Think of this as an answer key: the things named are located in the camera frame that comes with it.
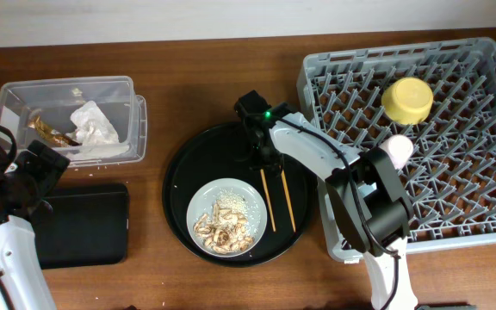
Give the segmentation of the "wooden chopstick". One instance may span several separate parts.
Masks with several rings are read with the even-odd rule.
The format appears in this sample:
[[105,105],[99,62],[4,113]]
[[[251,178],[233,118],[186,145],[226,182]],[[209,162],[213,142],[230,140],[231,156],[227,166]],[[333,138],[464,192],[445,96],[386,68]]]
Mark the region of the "wooden chopstick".
[[284,195],[285,195],[285,199],[286,199],[286,203],[287,203],[287,207],[288,207],[288,214],[289,214],[290,222],[291,222],[291,225],[293,228],[293,232],[296,233],[295,217],[294,217],[292,202],[291,202],[290,193],[289,193],[289,189],[288,189],[288,182],[287,182],[284,170],[281,171],[281,179],[282,179],[283,191],[284,191]]
[[273,208],[272,208],[272,204],[271,204],[270,192],[269,192],[269,188],[268,188],[268,184],[267,184],[267,180],[266,180],[266,175],[265,175],[265,171],[263,168],[260,169],[260,177],[261,177],[262,184],[263,184],[263,191],[265,194],[265,200],[267,203],[267,208],[268,208],[268,212],[269,212],[269,216],[270,216],[272,231],[273,231],[273,233],[275,233],[276,232],[276,223],[275,223],[275,218],[274,218],[274,214],[273,214]]

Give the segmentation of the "white napkin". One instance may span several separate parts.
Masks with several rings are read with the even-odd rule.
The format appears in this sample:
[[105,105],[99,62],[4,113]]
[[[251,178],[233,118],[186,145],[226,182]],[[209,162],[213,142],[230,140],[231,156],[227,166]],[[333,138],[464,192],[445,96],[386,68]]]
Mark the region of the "white napkin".
[[70,160],[112,158],[129,151],[130,146],[120,144],[114,126],[94,101],[75,110],[70,120],[77,128],[67,136],[85,146],[77,153],[68,152],[66,157]]

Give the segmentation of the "pink plastic cup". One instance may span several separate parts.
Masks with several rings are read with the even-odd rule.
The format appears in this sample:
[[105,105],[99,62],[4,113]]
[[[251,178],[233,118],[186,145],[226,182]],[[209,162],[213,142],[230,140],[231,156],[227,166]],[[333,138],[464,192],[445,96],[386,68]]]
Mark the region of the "pink plastic cup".
[[382,142],[379,147],[389,156],[396,170],[402,169],[412,156],[413,143],[402,134],[395,134]]

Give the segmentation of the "yellow plastic bowl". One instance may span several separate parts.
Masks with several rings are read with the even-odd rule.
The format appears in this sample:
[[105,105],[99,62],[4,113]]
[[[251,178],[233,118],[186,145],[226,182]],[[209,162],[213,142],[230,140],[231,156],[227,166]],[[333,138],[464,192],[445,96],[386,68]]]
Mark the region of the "yellow plastic bowl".
[[403,77],[381,96],[386,116],[400,125],[416,125],[428,117],[433,104],[431,87],[415,77]]

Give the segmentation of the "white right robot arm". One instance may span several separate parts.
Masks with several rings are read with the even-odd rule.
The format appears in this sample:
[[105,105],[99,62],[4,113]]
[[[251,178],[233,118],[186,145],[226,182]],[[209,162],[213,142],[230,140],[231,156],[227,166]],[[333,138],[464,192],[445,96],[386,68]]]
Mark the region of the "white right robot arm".
[[240,97],[234,110],[250,142],[246,160],[252,169],[282,172],[291,157],[325,184],[338,230],[363,254],[373,308],[416,308],[406,262],[414,211],[398,175],[413,143],[397,134],[368,151],[347,146],[287,103],[271,107],[255,90]]

